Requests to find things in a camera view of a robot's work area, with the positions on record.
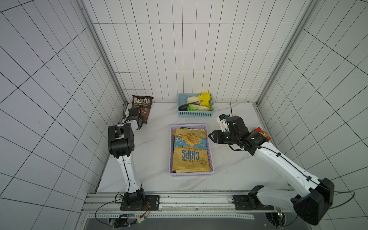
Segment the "blue kettle cooked chips bag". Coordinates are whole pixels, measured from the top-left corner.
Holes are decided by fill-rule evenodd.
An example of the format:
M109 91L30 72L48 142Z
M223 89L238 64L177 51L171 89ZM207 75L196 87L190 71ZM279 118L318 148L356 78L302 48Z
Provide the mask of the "blue kettle cooked chips bag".
M211 171L204 129L175 129L173 132L172 170L175 173Z

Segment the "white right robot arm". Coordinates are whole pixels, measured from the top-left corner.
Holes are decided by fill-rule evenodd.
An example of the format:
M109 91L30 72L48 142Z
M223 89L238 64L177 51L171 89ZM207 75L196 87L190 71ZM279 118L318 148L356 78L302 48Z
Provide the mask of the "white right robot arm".
M209 134L214 143L236 145L237 151L247 151L275 170L293 188L280 190L257 185L248 193L249 207L262 205L292 210L306 223L318 225L333 205L333 182L319 179L299 167L271 143L271 138L261 128L250 132L241 117L223 114L217 122L220 129Z

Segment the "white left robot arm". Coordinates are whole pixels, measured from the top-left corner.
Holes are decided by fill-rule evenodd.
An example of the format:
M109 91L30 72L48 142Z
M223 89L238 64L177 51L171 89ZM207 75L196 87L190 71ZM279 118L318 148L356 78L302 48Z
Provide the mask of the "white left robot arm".
M134 131L141 129L141 116L123 116L123 122L108 128L108 150L118 161L126 182L126 192L116 202L121 211L154 211L159 209L160 196L146 195L133 163Z

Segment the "brown Kettle chips bag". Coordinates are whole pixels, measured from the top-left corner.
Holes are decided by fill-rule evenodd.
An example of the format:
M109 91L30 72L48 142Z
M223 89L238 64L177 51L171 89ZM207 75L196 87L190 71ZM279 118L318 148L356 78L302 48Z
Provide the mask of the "brown Kettle chips bag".
M146 124L151 111L153 97L134 95L132 96L132 99L132 109L136 109L138 111L139 116L142 117L143 123Z

